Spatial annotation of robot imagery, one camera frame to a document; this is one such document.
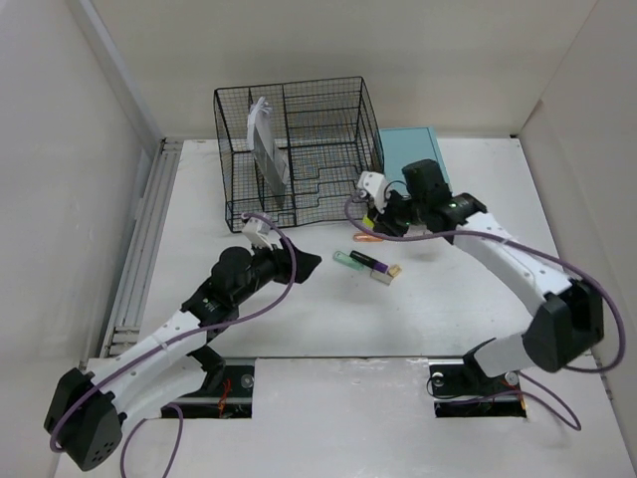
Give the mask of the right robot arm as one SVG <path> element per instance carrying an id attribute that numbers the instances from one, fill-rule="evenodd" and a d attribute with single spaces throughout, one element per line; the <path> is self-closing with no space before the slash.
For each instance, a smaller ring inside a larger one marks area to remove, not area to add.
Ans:
<path id="1" fill-rule="evenodd" d="M 374 232 L 402 238 L 417 225 L 444 234 L 506 285 L 531 315 L 524 331 L 485 341 L 458 363 L 431 366 L 432 380 L 444 394 L 488 395 L 507 373 L 534 366 L 557 372 L 603 339 L 602 297 L 589 283 L 515 247 L 480 200 L 451 192 L 436 161 L 413 162 L 402 174 L 405 195 L 381 173 L 365 171 L 358 180 Z"/>

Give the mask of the yellow highlighter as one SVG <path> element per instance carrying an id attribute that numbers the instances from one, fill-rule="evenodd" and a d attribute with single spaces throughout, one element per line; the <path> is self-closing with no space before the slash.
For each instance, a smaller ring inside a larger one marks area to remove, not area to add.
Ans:
<path id="1" fill-rule="evenodd" d="M 363 216 L 363 218 L 362 218 L 362 223 L 363 223 L 363 225 L 364 225 L 367 229 L 372 230 L 372 231 L 374 231 L 374 230 L 375 230 L 375 223 L 374 223 L 374 221 L 373 221 L 373 220 L 371 220 L 371 219 L 370 219 L 367 215 L 364 215 L 364 216 Z"/>

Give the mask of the green highlighter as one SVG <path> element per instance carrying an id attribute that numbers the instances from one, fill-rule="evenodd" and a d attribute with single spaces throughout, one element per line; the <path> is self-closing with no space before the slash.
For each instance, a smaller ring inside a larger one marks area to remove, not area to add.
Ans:
<path id="1" fill-rule="evenodd" d="M 356 261 L 355 259 L 353 259 L 352 257 L 350 257 L 349 255 L 341 252 L 341 251 L 335 251 L 332 255 L 332 259 L 340 264 L 343 265 L 349 269 L 355 270 L 355 271 L 362 271 L 365 269 L 365 266 L 363 264 L 361 264 L 360 262 Z"/>

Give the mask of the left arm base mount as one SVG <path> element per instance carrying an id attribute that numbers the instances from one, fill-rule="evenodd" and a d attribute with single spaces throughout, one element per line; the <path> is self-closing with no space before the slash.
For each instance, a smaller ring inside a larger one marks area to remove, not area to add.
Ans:
<path id="1" fill-rule="evenodd" d="M 188 419 L 249 419 L 255 387 L 254 358 L 229 358 L 220 378 L 206 378 L 195 392 L 173 403 Z"/>

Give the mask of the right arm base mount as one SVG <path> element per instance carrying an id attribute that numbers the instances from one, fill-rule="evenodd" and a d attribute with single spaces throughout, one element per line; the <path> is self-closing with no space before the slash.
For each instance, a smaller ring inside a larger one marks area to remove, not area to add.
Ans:
<path id="1" fill-rule="evenodd" d="M 487 377 L 462 358 L 434 358 L 428 369 L 426 389 L 437 418 L 527 417 L 515 371 Z"/>

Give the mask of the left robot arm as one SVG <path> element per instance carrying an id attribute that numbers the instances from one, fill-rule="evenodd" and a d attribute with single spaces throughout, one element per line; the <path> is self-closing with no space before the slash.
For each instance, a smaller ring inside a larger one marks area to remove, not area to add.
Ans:
<path id="1" fill-rule="evenodd" d="M 153 334 L 101 370 L 74 367 L 60 378 L 44 423 L 52 451 L 91 471 L 176 398 L 216 392 L 225 362 L 210 342 L 239 321 L 240 305 L 264 286 L 290 289 L 320 262 L 296 246 L 225 249 L 210 276 Z"/>

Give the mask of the teal and orange drawer box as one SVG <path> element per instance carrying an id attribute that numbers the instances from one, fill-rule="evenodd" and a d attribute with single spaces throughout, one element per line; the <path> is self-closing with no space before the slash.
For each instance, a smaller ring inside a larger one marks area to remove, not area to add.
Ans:
<path id="1" fill-rule="evenodd" d="M 421 159 L 435 160 L 448 185 L 451 185 L 439 147 L 436 130 L 432 126 L 382 128 L 384 175 L 389 182 L 403 181 L 402 168 Z"/>

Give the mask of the black setup guide booklet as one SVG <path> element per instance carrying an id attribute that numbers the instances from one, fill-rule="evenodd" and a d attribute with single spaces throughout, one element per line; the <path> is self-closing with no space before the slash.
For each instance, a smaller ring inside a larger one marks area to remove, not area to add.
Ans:
<path id="1" fill-rule="evenodd" d="M 290 180 L 288 161 L 267 130 L 265 134 L 261 134 L 260 129 L 254 125 L 250 134 L 256 163 L 272 192 L 275 204 L 278 208 L 283 208 Z"/>

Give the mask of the purple black highlighter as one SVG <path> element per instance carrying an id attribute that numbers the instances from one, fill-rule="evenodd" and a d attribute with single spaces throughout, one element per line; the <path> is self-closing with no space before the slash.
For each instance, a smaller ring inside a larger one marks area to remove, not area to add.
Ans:
<path id="1" fill-rule="evenodd" d="M 384 264 L 374 258 L 371 258 L 370 256 L 363 254 L 359 251 L 352 250 L 349 253 L 349 257 L 353 259 L 354 261 L 356 261 L 357 263 L 367 267 L 368 269 L 372 271 L 376 271 L 381 274 L 387 274 L 389 271 L 389 266 L 387 264 Z"/>

